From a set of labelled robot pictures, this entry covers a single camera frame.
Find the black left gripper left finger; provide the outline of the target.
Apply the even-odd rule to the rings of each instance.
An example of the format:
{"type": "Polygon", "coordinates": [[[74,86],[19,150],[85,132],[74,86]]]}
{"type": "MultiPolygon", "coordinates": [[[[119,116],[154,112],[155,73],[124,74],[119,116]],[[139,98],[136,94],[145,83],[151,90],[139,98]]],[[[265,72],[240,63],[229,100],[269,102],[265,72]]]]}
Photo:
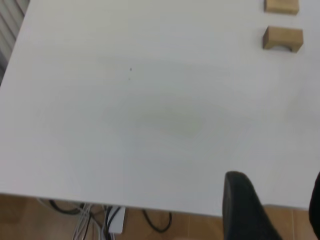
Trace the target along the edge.
{"type": "Polygon", "coordinates": [[[280,240],[250,179],[228,171],[223,190],[223,238],[225,240],[280,240]]]}

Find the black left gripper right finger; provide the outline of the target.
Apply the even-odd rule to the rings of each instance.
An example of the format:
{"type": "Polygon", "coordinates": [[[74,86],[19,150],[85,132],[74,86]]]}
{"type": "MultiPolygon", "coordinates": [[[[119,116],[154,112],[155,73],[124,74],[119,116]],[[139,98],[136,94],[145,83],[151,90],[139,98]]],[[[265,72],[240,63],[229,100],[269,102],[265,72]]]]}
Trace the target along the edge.
{"type": "Polygon", "coordinates": [[[309,203],[309,222],[317,238],[320,238],[320,172],[314,182],[310,203],[309,203]]]}

